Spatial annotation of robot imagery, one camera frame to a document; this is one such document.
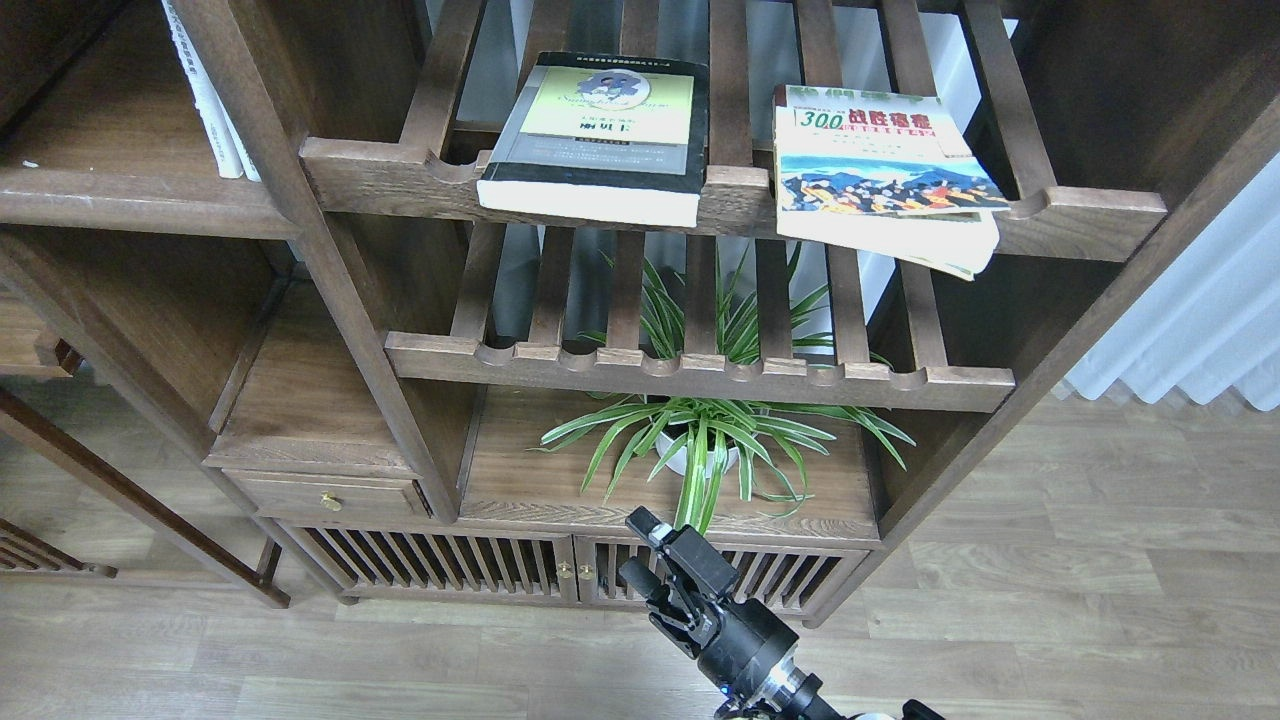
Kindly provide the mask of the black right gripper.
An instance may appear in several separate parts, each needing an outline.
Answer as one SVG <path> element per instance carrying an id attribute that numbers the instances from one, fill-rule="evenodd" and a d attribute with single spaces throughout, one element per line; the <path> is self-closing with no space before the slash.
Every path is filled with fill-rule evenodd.
<path id="1" fill-rule="evenodd" d="M 773 700 L 792 687 L 797 633 L 759 600 L 732 601 L 737 570 L 692 527 L 680 530 L 644 506 L 626 525 L 660 557 L 664 580 L 630 559 L 621 577 L 643 596 L 650 623 L 687 656 L 716 687 L 736 701 Z M 716 632 L 704 637 L 709 614 Z"/>

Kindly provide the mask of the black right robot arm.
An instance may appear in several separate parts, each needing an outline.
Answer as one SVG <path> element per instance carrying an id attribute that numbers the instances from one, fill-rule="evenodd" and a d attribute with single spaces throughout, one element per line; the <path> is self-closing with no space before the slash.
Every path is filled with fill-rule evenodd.
<path id="1" fill-rule="evenodd" d="M 841 716 L 820 697 L 819 676 L 795 666 L 797 634 L 759 600 L 733 598 L 739 571 L 704 536 L 676 530 L 644 506 L 626 524 L 668 573 L 659 578 L 630 559 L 620 575 L 645 600 L 652 624 L 724 696 L 717 719 Z"/>

